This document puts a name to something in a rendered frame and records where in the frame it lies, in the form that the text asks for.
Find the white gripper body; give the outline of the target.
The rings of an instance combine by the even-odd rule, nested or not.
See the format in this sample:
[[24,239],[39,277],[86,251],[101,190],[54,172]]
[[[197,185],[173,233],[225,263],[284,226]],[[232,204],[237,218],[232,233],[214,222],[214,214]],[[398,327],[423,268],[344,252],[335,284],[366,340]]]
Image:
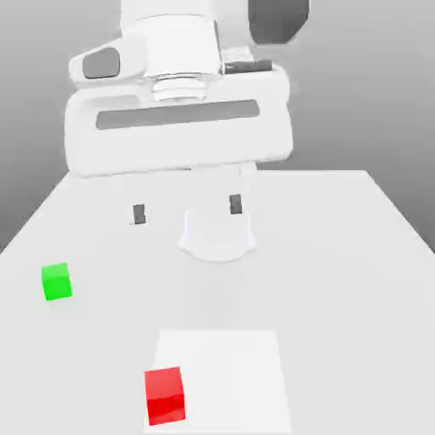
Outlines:
[[285,70],[225,75],[203,100],[157,101],[146,85],[84,88],[65,108],[65,158],[82,177],[244,162],[293,150]]

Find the small green cube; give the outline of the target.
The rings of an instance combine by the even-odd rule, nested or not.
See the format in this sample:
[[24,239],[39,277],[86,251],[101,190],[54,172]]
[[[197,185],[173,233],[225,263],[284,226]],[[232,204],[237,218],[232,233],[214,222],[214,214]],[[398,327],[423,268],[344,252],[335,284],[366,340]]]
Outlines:
[[47,301],[72,296],[71,279],[67,263],[42,266],[41,280],[44,296]]

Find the small red cube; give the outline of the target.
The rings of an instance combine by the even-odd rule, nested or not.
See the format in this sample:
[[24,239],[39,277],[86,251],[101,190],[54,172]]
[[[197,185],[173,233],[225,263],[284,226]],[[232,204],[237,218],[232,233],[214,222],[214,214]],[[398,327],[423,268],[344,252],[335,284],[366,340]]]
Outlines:
[[151,427],[185,419],[184,384],[179,366],[145,371],[144,390]]

